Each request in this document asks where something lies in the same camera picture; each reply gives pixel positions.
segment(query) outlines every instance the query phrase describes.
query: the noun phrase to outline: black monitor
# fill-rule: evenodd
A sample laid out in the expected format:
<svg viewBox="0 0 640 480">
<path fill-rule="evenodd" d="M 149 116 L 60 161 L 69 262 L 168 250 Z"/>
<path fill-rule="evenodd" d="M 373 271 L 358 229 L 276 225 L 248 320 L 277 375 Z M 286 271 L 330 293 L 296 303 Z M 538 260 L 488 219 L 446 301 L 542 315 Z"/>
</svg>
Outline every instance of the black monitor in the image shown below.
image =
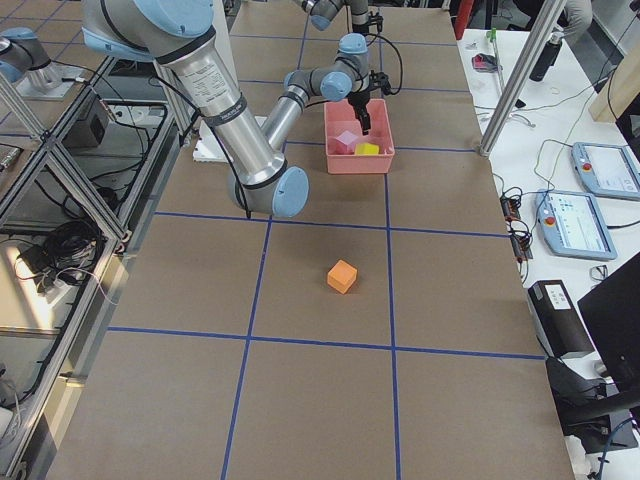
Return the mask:
<svg viewBox="0 0 640 480">
<path fill-rule="evenodd" d="M 613 428 L 633 415 L 640 421 L 640 253 L 578 301 L 584 324 L 614 385 L 585 380 L 547 362 L 565 434 L 578 436 L 587 452 L 602 451 Z M 635 447 L 631 425 L 612 449 Z"/>
</svg>

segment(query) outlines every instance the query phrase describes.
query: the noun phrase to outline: pink plastic box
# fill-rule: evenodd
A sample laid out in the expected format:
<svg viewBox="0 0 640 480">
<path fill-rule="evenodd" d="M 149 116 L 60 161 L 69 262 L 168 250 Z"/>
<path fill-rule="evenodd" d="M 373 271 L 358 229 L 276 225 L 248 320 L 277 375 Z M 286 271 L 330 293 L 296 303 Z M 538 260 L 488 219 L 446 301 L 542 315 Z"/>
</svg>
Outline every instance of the pink plastic box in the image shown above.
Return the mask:
<svg viewBox="0 0 640 480">
<path fill-rule="evenodd" d="M 356 120 L 353 107 L 347 100 L 328 102 L 324 104 L 324 132 L 327 153 L 327 170 L 333 174 L 345 173 L 387 173 L 391 168 L 391 161 L 395 150 L 387 105 L 380 98 L 372 98 L 367 105 L 371 117 L 369 135 L 362 135 L 360 122 Z M 345 131 L 358 136 L 354 143 L 369 142 L 380 147 L 377 155 L 341 155 L 337 138 Z"/>
</svg>

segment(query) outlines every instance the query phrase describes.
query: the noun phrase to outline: yellow block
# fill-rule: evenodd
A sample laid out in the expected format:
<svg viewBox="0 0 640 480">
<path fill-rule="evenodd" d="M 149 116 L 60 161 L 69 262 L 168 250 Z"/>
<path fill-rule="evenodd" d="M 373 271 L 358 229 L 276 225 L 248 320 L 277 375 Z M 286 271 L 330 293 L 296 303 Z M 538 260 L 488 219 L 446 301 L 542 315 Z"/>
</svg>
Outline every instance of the yellow block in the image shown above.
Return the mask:
<svg viewBox="0 0 640 480">
<path fill-rule="evenodd" d="M 378 155 L 380 153 L 380 146 L 373 143 L 359 143 L 356 145 L 356 155 Z"/>
<path fill-rule="evenodd" d="M 338 260 L 327 274 L 327 283 L 340 293 L 347 293 L 347 290 L 356 281 L 358 270 L 344 260 Z"/>
</svg>

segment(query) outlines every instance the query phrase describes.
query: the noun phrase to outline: brown table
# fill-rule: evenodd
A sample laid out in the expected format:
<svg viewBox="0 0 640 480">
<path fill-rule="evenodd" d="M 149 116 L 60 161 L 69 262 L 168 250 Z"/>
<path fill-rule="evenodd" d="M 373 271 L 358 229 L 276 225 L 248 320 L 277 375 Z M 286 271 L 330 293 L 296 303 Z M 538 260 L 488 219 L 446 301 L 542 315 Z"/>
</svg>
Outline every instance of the brown table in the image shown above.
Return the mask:
<svg viewBox="0 0 640 480">
<path fill-rule="evenodd" d="M 307 207 L 248 221 L 226 167 L 184 151 L 48 478 L 573 478 L 448 14 L 382 14 L 405 58 L 391 172 L 328 175 L 312 107 L 285 148 Z M 345 24 L 243 4 L 252 111 Z M 347 295 L 325 284 L 340 258 Z"/>
</svg>

